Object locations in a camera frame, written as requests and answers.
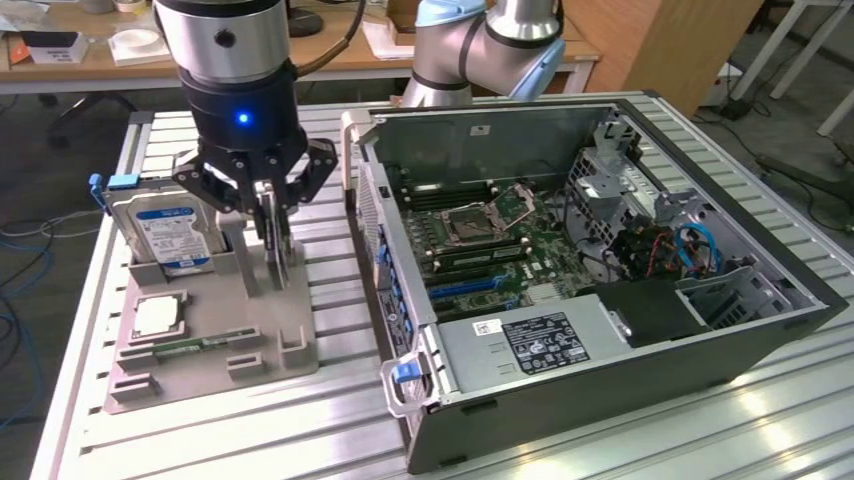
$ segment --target wooden desk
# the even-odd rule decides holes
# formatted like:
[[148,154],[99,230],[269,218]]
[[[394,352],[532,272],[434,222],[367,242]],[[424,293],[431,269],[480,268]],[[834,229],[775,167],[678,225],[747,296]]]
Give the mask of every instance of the wooden desk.
[[[343,37],[355,11],[354,5],[332,6],[318,2],[295,2],[295,6],[303,3],[323,17],[326,25],[319,34],[291,39],[291,59],[298,65],[316,58]],[[137,90],[179,86],[175,63],[171,61],[129,67],[113,65],[107,38],[115,33],[116,25],[135,21],[135,15],[117,12],[89,15],[77,5],[56,4],[51,7],[48,16],[56,27],[80,31],[95,39],[85,59],[79,65],[36,65],[29,59],[17,65],[9,65],[8,41],[0,40],[0,94]],[[370,7],[364,20],[384,22],[384,11]],[[599,52],[583,41],[571,25],[567,25],[564,39],[567,51],[560,71],[572,72],[564,91],[580,92],[592,64],[599,59]],[[403,78],[410,76],[411,67],[411,60],[379,60],[371,53],[364,35],[359,33],[350,48],[304,80]]]

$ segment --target blue pcie slot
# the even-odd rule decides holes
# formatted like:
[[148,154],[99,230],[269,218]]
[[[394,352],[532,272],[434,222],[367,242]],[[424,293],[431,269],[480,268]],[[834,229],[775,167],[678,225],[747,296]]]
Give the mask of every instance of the blue pcie slot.
[[430,291],[430,298],[439,299],[452,297],[455,295],[464,295],[466,293],[483,292],[484,290],[492,290],[502,284],[507,275],[498,275],[490,280],[482,280],[474,283],[464,283],[463,285],[454,285],[451,287],[436,288]]

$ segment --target aluminum slotted table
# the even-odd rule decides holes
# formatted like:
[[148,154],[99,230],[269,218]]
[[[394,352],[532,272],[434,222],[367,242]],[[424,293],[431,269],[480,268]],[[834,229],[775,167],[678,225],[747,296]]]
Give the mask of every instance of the aluminum slotted table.
[[[853,299],[851,257],[666,102],[640,93],[622,95],[838,293]],[[310,136],[338,140],[342,113],[382,106],[306,107],[303,126]],[[167,156],[192,147],[195,139],[188,113],[135,115],[117,172],[160,170]],[[687,186],[664,159],[647,155],[642,161],[672,191]],[[380,390],[340,178],[331,177],[314,204],[292,218],[311,262],[319,372],[112,416],[100,411],[103,373],[115,353],[119,319],[111,314],[121,308],[129,250],[112,220],[104,219],[33,479],[411,478]],[[583,397],[566,401],[570,405]],[[731,384],[418,478],[765,479],[807,473],[837,478],[854,472],[853,411],[849,309]]]

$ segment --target hard drive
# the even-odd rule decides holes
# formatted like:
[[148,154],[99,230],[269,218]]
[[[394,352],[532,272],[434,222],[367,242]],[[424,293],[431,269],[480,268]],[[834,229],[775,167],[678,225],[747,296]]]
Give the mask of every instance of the hard drive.
[[213,269],[211,255],[227,250],[216,210],[163,180],[104,192],[136,263],[159,263],[167,277]]

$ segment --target office chair leg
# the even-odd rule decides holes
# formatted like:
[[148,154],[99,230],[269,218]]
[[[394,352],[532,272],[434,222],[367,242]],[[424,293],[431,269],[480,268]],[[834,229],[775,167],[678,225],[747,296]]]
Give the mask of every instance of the office chair leg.
[[68,110],[63,112],[56,120],[51,123],[47,130],[48,145],[52,148],[67,148],[69,145],[68,137],[59,135],[57,131],[68,124],[71,124],[101,100],[111,100],[117,103],[128,112],[136,112],[136,107],[117,93],[112,92],[95,92],[83,97],[77,103],[75,103]]

